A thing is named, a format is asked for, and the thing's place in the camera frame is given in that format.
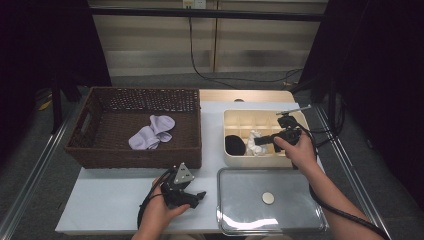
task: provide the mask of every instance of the person's left hand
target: person's left hand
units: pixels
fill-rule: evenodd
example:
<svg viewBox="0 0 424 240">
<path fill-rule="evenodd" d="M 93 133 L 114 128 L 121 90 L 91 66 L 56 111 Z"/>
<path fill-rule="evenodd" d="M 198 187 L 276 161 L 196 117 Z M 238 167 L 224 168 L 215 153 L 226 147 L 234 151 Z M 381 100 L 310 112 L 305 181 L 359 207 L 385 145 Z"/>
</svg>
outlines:
<svg viewBox="0 0 424 240">
<path fill-rule="evenodd" d="M 153 181 L 152 186 L 155 185 L 157 180 L 158 178 Z M 150 196 L 155 197 L 151 198 L 149 204 L 147 204 L 139 230 L 133 236 L 133 240 L 157 239 L 172 219 L 190 208 L 189 204 L 184 204 L 177 208 L 169 209 L 161 194 L 160 186 L 156 187 Z"/>
</svg>

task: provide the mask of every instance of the person's right hand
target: person's right hand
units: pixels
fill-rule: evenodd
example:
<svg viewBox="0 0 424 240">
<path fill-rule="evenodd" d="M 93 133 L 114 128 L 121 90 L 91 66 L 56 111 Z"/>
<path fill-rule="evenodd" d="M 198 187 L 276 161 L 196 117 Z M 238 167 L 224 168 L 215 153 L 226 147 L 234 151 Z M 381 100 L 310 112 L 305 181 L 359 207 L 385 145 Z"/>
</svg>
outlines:
<svg viewBox="0 0 424 240">
<path fill-rule="evenodd" d="M 163 198 L 160 186 L 157 186 L 150 196 L 150 202 L 144 210 L 139 230 L 132 240 L 154 240 L 159 238 L 159 235 L 169 223 L 189 208 L 189 204 L 184 204 L 177 208 L 169 209 Z"/>
<path fill-rule="evenodd" d="M 311 139 L 304 131 L 296 145 L 291 145 L 280 137 L 275 137 L 274 142 L 286 151 L 286 156 L 303 174 L 306 174 L 308 170 L 315 170 L 318 166 Z"/>
</svg>

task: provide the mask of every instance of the black object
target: black object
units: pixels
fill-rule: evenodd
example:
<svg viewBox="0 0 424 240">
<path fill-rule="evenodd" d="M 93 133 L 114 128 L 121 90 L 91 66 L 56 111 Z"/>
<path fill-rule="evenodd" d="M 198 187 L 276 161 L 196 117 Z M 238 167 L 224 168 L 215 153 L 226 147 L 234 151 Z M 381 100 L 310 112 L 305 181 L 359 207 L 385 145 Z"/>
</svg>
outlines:
<svg viewBox="0 0 424 240">
<path fill-rule="evenodd" d="M 191 208 L 196 208 L 199 201 L 202 200 L 206 192 L 200 192 L 197 195 L 192 195 L 184 192 L 184 189 L 194 180 L 194 176 L 190 173 L 184 163 L 180 164 L 179 168 L 175 166 L 169 168 L 165 173 L 162 174 L 150 189 L 143 203 L 140 205 L 140 210 L 137 216 L 137 228 L 140 227 L 141 220 L 143 218 L 144 210 L 150 202 L 150 199 L 158 196 L 152 196 L 152 193 L 156 187 L 161 185 L 161 191 L 164 201 L 168 208 L 178 207 L 184 204 L 190 204 Z"/>
<path fill-rule="evenodd" d="M 28 130 L 37 93 L 52 89 L 55 133 L 62 123 L 61 91 L 77 102 L 78 85 L 111 85 L 88 9 L 86 0 L 0 1 L 1 166 Z"/>
<path fill-rule="evenodd" d="M 228 135 L 225 137 L 225 151 L 232 156 L 243 156 L 246 153 L 246 145 L 239 136 Z"/>
<path fill-rule="evenodd" d="M 196 195 L 184 192 L 184 189 L 190 184 L 190 182 L 175 184 L 173 180 L 175 179 L 175 174 L 176 173 L 168 177 L 166 182 L 164 182 L 161 186 L 166 205 L 169 208 L 174 208 L 184 204 L 190 204 L 191 208 L 196 208 L 199 201 L 205 197 L 206 192 L 200 192 Z"/>
<path fill-rule="evenodd" d="M 327 204 L 326 202 L 322 201 L 314 192 L 313 188 L 311 187 L 311 185 L 309 185 L 309 193 L 311 194 L 312 199 L 314 199 L 315 202 L 317 202 L 321 207 L 325 208 L 327 211 L 332 212 L 333 214 L 339 215 L 340 217 L 343 217 L 345 219 L 348 219 L 352 222 L 355 222 L 356 224 L 362 225 L 363 227 L 368 228 L 369 230 L 375 232 L 376 234 L 380 235 L 384 240 L 390 240 L 390 237 L 387 235 L 387 233 L 377 227 L 376 225 L 374 225 L 373 223 L 370 223 L 368 221 L 365 221 L 362 218 L 359 218 L 355 215 L 352 215 L 350 213 L 344 212 L 340 209 L 337 209 L 329 204 Z"/>
<path fill-rule="evenodd" d="M 209 10 L 209 9 L 174 9 L 174 8 L 123 8 L 90 6 L 93 15 L 115 16 L 156 16 L 156 17 L 193 17 L 193 18 L 220 18 L 220 19 L 258 19 L 258 20 L 283 20 L 301 22 L 321 22 L 325 19 L 323 14 L 314 13 L 289 13 L 289 12 L 250 12 L 235 10 Z"/>
<path fill-rule="evenodd" d="M 283 131 L 279 133 L 272 134 L 270 136 L 263 136 L 259 138 L 255 138 L 255 145 L 264 145 L 272 143 L 274 145 L 275 152 L 281 152 L 280 146 L 274 143 L 275 137 L 281 137 L 282 139 L 289 142 L 291 145 L 296 145 L 299 141 L 300 135 L 302 134 L 302 130 L 299 128 L 300 124 L 296 121 L 293 116 L 289 116 L 288 113 L 284 113 L 282 117 L 277 119 L 278 124 Z"/>
<path fill-rule="evenodd" d="M 272 134 L 270 136 L 264 136 L 260 138 L 255 138 L 255 145 L 264 145 L 272 143 L 274 144 L 274 150 L 275 152 L 281 152 L 281 148 L 274 143 L 275 137 L 280 137 L 284 140 L 286 140 L 291 145 L 296 145 L 296 143 L 299 141 L 299 137 L 302 134 L 302 130 L 299 128 L 296 129 L 287 129 L 285 131 L 281 131 L 279 133 Z"/>
<path fill-rule="evenodd" d="M 299 80 L 318 78 L 311 89 L 315 102 L 335 85 L 333 91 L 422 210 L 423 11 L 419 0 L 328 1 L 328 18 L 320 24 Z"/>
</svg>

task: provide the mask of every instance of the small white object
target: small white object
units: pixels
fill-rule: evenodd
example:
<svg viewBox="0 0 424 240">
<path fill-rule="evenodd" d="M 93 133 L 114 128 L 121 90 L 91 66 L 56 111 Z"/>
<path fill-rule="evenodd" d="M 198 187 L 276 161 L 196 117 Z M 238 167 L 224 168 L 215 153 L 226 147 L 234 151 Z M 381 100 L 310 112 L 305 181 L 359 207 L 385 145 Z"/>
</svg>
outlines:
<svg viewBox="0 0 424 240">
<path fill-rule="evenodd" d="M 194 0 L 195 9 L 206 9 L 206 0 Z"/>
<path fill-rule="evenodd" d="M 265 145 L 255 145 L 255 138 L 262 137 L 260 132 L 255 130 L 250 131 L 249 139 L 247 140 L 247 154 L 251 156 L 263 156 L 268 151 Z"/>
<path fill-rule="evenodd" d="M 264 203 L 270 205 L 274 203 L 274 200 L 274 195 L 272 195 L 272 193 L 265 192 L 264 194 L 262 194 L 262 201 L 264 201 Z"/>
</svg>

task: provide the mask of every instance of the black curtain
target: black curtain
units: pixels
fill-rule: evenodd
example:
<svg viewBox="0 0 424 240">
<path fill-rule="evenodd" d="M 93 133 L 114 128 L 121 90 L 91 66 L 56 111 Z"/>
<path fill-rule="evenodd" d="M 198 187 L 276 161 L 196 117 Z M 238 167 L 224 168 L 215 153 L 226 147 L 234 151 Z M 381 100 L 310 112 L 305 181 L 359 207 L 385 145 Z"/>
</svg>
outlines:
<svg viewBox="0 0 424 240">
<path fill-rule="evenodd" d="M 358 7 L 353 8 L 358 9 L 356 16 L 344 19 L 352 4 Z M 327 13 L 339 17 L 321 24 L 300 81 L 316 77 L 311 97 L 317 101 L 334 82 L 389 169 L 422 209 L 423 12 L 419 0 L 329 1 Z"/>
<path fill-rule="evenodd" d="M 78 85 L 110 86 L 86 0 L 0 1 L 0 156 L 19 141 L 38 90 L 57 86 L 69 101 Z"/>
</svg>

